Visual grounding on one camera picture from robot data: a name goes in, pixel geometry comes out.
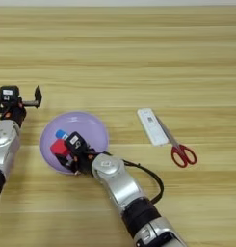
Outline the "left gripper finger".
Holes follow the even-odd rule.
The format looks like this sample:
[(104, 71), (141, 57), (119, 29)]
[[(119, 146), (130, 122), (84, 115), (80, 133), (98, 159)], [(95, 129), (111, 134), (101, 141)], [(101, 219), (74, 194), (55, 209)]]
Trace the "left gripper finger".
[(41, 105), (41, 101), (42, 101), (42, 94), (41, 94), (40, 86), (37, 86), (35, 89), (35, 99), (24, 101), (23, 106), (39, 108)]

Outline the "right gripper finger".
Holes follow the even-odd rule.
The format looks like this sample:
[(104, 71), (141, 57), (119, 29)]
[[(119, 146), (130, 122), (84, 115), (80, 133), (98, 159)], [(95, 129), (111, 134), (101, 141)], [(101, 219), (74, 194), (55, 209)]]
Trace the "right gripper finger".
[(69, 168), (71, 166), (71, 161), (66, 156), (57, 153), (56, 158), (63, 167)]

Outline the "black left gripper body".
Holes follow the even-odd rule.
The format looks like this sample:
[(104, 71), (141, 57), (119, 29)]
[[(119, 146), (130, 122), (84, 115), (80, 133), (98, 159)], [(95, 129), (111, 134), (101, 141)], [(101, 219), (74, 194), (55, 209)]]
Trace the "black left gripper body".
[(0, 106), (0, 121), (1, 120), (11, 120), (16, 122), (19, 126), (22, 126), (23, 121), (26, 117), (26, 109), (22, 104), (18, 106)]

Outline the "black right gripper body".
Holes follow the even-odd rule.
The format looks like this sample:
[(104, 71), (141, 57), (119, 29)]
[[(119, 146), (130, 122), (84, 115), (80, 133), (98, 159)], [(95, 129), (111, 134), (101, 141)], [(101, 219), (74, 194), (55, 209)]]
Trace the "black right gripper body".
[(71, 157), (71, 170), (74, 174), (92, 174), (92, 163), (96, 158), (95, 149), (74, 152)]

